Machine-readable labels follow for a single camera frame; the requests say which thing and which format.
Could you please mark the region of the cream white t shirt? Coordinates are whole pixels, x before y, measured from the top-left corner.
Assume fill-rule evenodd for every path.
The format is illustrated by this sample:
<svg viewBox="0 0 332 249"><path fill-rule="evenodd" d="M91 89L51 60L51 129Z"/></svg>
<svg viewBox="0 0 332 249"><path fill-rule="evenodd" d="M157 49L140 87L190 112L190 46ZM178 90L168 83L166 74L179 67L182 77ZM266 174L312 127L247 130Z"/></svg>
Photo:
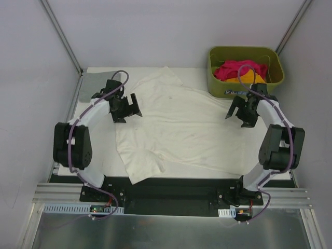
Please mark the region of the cream white t shirt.
<svg viewBox="0 0 332 249"><path fill-rule="evenodd" d="M163 175L167 163L223 175L244 175L256 165L266 127L262 120L244 128L236 117L226 119L230 101L184 86L167 67L131 92L142 115L116 125L117 151L131 183Z"/></svg>

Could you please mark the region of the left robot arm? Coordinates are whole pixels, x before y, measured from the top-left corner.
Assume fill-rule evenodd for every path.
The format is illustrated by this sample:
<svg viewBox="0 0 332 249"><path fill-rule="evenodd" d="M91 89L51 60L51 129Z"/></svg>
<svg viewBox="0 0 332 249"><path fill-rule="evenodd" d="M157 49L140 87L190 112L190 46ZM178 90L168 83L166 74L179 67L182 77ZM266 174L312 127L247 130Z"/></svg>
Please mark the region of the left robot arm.
<svg viewBox="0 0 332 249"><path fill-rule="evenodd" d="M89 106L67 123L59 122L54 128L53 159L75 173L85 185L94 186L92 196L99 202L109 197L109 188L104 186L104 174L90 165L93 151L90 132L107 115L113 123L126 123L126 118L142 116L136 95L130 94L132 103L124 96L125 85L109 79L100 92L91 97Z"/></svg>

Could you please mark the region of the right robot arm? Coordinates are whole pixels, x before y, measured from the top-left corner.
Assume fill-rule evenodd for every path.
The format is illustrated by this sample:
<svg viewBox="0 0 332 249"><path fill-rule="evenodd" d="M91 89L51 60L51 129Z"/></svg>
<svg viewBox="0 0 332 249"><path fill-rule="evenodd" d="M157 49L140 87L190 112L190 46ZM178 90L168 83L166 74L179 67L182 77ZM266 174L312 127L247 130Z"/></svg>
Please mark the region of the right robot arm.
<svg viewBox="0 0 332 249"><path fill-rule="evenodd" d="M303 128L294 126L283 114L277 98L270 95L267 85L253 84L246 99L235 96L226 119L235 115L242 121L241 127L255 127L260 117L267 132L258 152L258 163L240 178L240 188L233 193L236 203L244 205L270 179L297 168L305 139Z"/></svg>

